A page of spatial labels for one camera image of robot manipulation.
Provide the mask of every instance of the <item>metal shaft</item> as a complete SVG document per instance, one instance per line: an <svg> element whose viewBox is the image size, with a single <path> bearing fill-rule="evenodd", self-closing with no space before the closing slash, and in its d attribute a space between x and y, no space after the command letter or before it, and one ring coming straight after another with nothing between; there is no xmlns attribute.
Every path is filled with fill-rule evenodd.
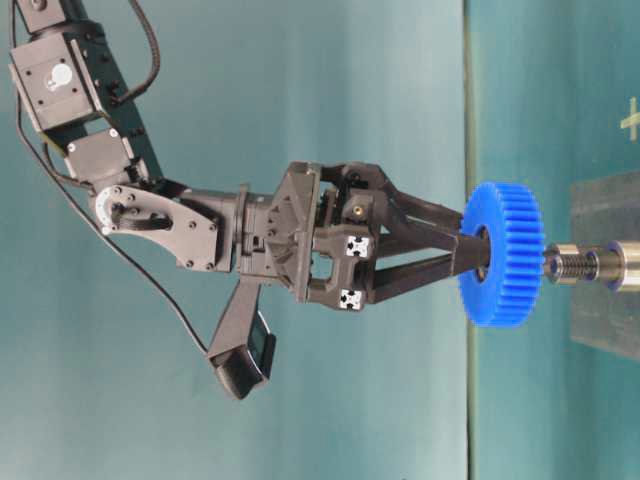
<svg viewBox="0 0 640 480"><path fill-rule="evenodd" d="M640 242L614 241L604 247L553 244L544 255L544 274L553 283L599 281L616 292L640 291Z"/></svg>

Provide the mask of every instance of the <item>metal cylinder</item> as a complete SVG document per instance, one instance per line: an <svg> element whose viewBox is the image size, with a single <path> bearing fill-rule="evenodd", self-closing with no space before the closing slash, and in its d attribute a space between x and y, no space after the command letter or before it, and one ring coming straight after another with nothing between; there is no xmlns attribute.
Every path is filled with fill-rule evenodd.
<svg viewBox="0 0 640 480"><path fill-rule="evenodd" d="M640 292L640 242L609 243L609 250L618 255L619 274L609 282L616 292Z"/></svg>
<svg viewBox="0 0 640 480"><path fill-rule="evenodd" d="M545 252L544 274L553 283L574 285L581 276L576 269L579 262L578 247L568 243L554 243Z"/></svg>

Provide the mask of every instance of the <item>black cable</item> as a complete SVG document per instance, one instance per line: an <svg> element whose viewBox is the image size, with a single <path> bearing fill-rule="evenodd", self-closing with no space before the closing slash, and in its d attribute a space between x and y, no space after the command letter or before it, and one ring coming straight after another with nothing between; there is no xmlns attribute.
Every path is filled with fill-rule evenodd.
<svg viewBox="0 0 640 480"><path fill-rule="evenodd" d="M138 3L138 0L129 0L129 3L131 4L131 8L138 17L140 25L142 26L142 29L147 36L147 41L149 42L149 48L151 50L151 71L149 72L149 76L147 77L147 79L140 85L129 90L127 93L121 95L120 97L114 97L112 99L118 105L123 104L129 100L133 100L134 98L139 97L144 92L146 92L158 76L158 73L160 73L160 45L158 44L158 39L156 38L156 34L153 31L153 27L147 19L144 10L142 10L140 3Z"/></svg>
<svg viewBox="0 0 640 480"><path fill-rule="evenodd" d="M16 43L17 43L16 30L15 30L15 25L16 25L15 24L15 17L16 17L15 5L16 5L16 0L9 0L9 6L10 6L9 28L10 28L10 43L11 43L12 49L16 47ZM82 209L82 207L80 207L78 202L71 196L71 194L67 191L64 185L60 183L60 181L56 178L56 176L47 168L47 164L42 159L42 157L40 156L38 151L35 149L35 147L31 144L31 142L29 141L29 139L27 138L24 132L24 129L22 128L22 98L20 97L20 92L17 89L16 89L16 130L18 132L18 137L20 138L24 146L27 148L27 150L29 150L29 152L31 153L33 158L38 162L38 164L40 165L42 170L45 172L47 177L49 177L49 179L54 183L56 188L67 200L71 209L74 212L76 212L80 216L80 218L82 218L82 220L91 228L91 230L93 230L93 232L100 238L100 240L102 240L120 258L122 258L127 263L129 263L133 268L135 268L138 271L138 273L140 273L144 278L146 278L149 281L149 283L151 283L151 285L153 285L156 288L156 290L158 290L158 292L167 300L167 302L169 303L169 305L171 306L175 314L178 316L178 318L182 322L184 328L187 330L187 333L189 333L189 336L195 343L198 350L200 350L200 352L203 355L206 355L207 348L205 347L204 343L202 343L202 340L200 339L200 337L198 337L198 334L196 333L193 326L191 325L191 322L189 322L189 319L187 318L187 316L184 314L184 312L180 308L180 305L178 305L178 303L169 294L169 292L167 292L164 289L164 287L160 285L160 283L149 272L147 272L144 269L144 267L142 267L138 262L136 262L133 258L131 258L124 250L122 250L118 245L116 245L110 238L102 234L102 231L96 225L96 223L91 219L91 217L89 217L89 215Z"/></svg>

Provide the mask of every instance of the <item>metal mounting plate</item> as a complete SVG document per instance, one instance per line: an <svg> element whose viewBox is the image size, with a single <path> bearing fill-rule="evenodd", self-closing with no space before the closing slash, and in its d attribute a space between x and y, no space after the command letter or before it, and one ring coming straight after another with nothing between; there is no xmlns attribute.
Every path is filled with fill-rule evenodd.
<svg viewBox="0 0 640 480"><path fill-rule="evenodd" d="M167 215L173 221L170 230L118 229L111 222L111 207L121 204L127 210L137 209L136 218L149 218L153 213ZM178 265L195 271L214 271L217 223L173 200L132 187L114 186L102 190L95 210L104 233L136 235L151 240L171 252Z"/></svg>
<svg viewBox="0 0 640 480"><path fill-rule="evenodd" d="M572 241L580 245L640 239L640 172L571 188ZM581 283L571 292L571 338L640 360L640 294Z"/></svg>

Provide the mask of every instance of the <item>green wall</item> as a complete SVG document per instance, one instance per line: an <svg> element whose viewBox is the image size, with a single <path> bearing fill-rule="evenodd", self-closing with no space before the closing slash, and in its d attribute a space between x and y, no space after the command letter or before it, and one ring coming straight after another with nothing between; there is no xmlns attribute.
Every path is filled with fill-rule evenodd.
<svg viewBox="0 0 640 480"><path fill-rule="evenodd" d="M640 94L640 4L467 4L473 181L529 185L548 242L568 241L570 185L638 169L619 126ZM522 328L474 330L473 478L640 477L640 363L572 342L569 300L545 280Z"/></svg>
<svg viewBox="0 0 640 480"><path fill-rule="evenodd" d="M289 161L367 161L408 192L463 206L459 2L143 3L163 67L139 104L168 177L272 191ZM130 83L142 79L148 52L127 2L86 6ZM466 324L453 281L360 316L268 289L273 380L231 401L167 306L19 146L8 77L0 477L465 478ZM208 339L234 276L179 271L152 244L120 242Z"/></svg>

